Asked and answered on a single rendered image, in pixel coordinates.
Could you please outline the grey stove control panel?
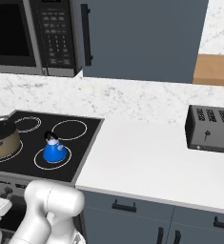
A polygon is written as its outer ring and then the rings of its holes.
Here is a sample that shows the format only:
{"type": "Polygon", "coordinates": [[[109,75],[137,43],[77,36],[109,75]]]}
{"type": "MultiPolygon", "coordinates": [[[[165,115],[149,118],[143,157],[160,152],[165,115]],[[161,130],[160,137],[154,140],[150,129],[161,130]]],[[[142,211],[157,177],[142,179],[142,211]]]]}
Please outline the grey stove control panel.
{"type": "Polygon", "coordinates": [[[73,187],[76,178],[77,173],[63,172],[62,170],[42,171],[33,175],[0,172],[0,195],[5,193],[6,187],[10,187],[13,189],[13,192],[8,196],[15,195],[22,197],[25,189],[32,180],[48,180],[73,187]]]}

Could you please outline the blue kettle with black lid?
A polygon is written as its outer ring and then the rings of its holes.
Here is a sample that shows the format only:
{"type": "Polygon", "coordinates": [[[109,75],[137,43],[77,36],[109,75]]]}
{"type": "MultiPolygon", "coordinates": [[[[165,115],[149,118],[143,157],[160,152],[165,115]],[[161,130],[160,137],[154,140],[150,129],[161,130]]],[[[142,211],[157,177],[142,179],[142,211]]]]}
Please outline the blue kettle with black lid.
{"type": "Polygon", "coordinates": [[[67,156],[67,149],[60,142],[59,137],[51,131],[44,134],[46,146],[43,151],[43,158],[49,163],[58,163],[67,156]]]}

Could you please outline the tan pot with black inside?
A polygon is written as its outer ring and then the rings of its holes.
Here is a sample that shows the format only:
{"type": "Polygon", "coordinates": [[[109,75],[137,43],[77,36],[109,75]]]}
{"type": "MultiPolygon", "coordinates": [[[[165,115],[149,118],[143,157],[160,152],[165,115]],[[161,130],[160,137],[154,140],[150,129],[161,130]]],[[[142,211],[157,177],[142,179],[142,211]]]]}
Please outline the tan pot with black inside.
{"type": "Polygon", "coordinates": [[[20,147],[20,136],[14,122],[7,115],[0,116],[0,158],[15,153],[20,147]]]}

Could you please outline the black hob with white rings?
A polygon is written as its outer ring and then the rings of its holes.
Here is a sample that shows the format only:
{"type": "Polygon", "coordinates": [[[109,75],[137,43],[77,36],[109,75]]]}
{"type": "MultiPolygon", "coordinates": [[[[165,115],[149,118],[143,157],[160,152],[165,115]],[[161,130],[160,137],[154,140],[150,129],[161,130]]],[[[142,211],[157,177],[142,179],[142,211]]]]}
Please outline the black hob with white rings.
{"type": "Polygon", "coordinates": [[[13,155],[0,159],[0,172],[27,175],[54,170],[76,173],[103,122],[101,118],[24,111],[13,112],[10,121],[16,125],[21,144],[13,155]],[[46,131],[54,132],[68,151],[61,162],[43,158],[46,131]]]}

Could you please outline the blue-grey base cupboard door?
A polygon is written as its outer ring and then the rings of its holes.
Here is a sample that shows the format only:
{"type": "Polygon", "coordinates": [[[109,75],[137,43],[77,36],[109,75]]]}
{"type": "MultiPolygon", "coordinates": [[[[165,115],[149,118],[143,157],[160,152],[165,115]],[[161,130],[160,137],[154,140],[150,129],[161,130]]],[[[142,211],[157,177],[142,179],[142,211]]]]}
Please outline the blue-grey base cupboard door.
{"type": "Polygon", "coordinates": [[[173,244],[175,231],[180,231],[179,244],[224,244],[224,233],[190,226],[172,224],[167,244],[173,244]]]}
{"type": "Polygon", "coordinates": [[[170,227],[166,221],[93,208],[84,210],[84,222],[88,244],[156,244],[159,227],[166,244],[170,227]]]}

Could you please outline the blue-grey drawer front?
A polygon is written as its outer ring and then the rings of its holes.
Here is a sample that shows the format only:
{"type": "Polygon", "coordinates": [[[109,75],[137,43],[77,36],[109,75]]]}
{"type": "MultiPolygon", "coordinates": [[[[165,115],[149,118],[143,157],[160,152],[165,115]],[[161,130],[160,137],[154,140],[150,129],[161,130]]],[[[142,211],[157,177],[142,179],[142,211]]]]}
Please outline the blue-grey drawer front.
{"type": "Polygon", "coordinates": [[[120,214],[132,214],[162,221],[170,221],[173,215],[172,205],[88,191],[84,191],[83,194],[86,198],[86,206],[93,209],[111,211],[120,214]],[[112,209],[112,203],[115,199],[117,199],[119,204],[127,206],[132,206],[133,202],[135,202],[137,208],[136,213],[112,209]]]}
{"type": "Polygon", "coordinates": [[[216,231],[224,233],[223,228],[214,226],[214,218],[217,217],[219,222],[224,223],[224,213],[214,213],[209,211],[196,210],[184,207],[175,207],[171,228],[189,227],[203,229],[208,231],[216,231]]]}

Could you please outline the black and grey microwave oven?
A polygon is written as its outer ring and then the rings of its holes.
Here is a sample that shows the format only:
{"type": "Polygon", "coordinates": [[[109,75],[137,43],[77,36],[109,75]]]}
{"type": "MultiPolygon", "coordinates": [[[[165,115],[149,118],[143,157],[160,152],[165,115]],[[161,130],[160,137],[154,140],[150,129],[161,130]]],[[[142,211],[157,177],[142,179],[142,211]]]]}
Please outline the black and grey microwave oven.
{"type": "Polygon", "coordinates": [[[74,77],[71,0],[0,0],[0,73],[74,77]]]}

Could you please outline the dark grey toaster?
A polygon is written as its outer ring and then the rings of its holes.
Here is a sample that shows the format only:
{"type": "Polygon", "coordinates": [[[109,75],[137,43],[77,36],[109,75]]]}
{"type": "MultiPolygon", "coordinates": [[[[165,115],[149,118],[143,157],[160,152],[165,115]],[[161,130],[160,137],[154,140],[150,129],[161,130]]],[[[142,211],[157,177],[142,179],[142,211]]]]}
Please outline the dark grey toaster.
{"type": "Polygon", "coordinates": [[[224,153],[224,108],[190,105],[185,134],[189,149],[224,153]]]}

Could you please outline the light wooden shelf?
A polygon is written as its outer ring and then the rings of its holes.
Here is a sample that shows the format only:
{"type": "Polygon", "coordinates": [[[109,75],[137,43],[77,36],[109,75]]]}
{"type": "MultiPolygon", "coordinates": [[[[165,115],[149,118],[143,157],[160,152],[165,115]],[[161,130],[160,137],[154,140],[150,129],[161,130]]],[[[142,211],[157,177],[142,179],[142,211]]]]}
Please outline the light wooden shelf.
{"type": "Polygon", "coordinates": [[[193,74],[193,83],[224,86],[224,55],[199,54],[193,74]]]}

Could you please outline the blue-grey wall cupboard door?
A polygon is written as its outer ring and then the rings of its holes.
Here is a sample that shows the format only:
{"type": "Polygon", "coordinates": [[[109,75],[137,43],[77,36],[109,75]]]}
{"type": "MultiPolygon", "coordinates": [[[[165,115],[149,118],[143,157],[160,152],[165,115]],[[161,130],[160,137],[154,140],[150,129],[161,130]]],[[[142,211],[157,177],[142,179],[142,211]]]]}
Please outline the blue-grey wall cupboard door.
{"type": "Polygon", "coordinates": [[[81,0],[89,14],[87,77],[191,83],[209,0],[81,0]]]}

